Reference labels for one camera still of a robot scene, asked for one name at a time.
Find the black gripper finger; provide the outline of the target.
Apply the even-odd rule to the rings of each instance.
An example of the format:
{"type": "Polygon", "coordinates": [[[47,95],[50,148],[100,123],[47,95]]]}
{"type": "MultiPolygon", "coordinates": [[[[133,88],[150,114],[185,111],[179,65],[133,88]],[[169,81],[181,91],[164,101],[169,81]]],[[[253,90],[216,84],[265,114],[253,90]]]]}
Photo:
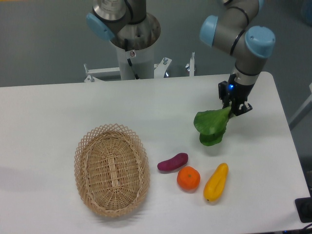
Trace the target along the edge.
{"type": "Polygon", "coordinates": [[[253,107],[247,101],[239,103],[233,100],[230,102],[230,104],[231,104],[231,109],[229,112],[229,118],[240,116],[253,109],[253,107]]]}
{"type": "Polygon", "coordinates": [[[226,108],[230,105],[230,95],[228,92],[228,83],[227,81],[223,81],[218,84],[218,95],[219,99],[222,100],[222,108],[226,108]]]}

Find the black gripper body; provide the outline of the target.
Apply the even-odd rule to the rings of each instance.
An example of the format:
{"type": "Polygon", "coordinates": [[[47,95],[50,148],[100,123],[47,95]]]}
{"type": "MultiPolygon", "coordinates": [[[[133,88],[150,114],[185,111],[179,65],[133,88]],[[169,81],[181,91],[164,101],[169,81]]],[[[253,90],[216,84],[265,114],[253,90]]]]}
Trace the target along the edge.
{"type": "Polygon", "coordinates": [[[244,103],[248,100],[248,96],[254,85],[242,84],[238,79],[237,74],[231,74],[227,81],[226,91],[231,101],[235,100],[236,103],[244,103]]]}

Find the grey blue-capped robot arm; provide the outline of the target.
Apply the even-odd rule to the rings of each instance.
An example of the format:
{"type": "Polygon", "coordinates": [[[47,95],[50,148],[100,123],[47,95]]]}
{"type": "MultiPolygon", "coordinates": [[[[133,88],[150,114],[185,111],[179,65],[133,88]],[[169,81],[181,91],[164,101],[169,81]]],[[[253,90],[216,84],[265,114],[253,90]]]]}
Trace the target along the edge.
{"type": "MultiPolygon", "coordinates": [[[[236,59],[227,81],[219,84],[219,98],[235,116],[252,109],[248,96],[275,45],[274,33],[249,23],[263,6],[261,0],[225,0],[222,17],[208,16],[199,38],[236,59]]],[[[116,49],[123,80],[163,77],[165,64],[154,65],[154,45],[160,37],[158,20],[146,11],[144,0],[96,0],[86,16],[93,33],[116,49]]]]}

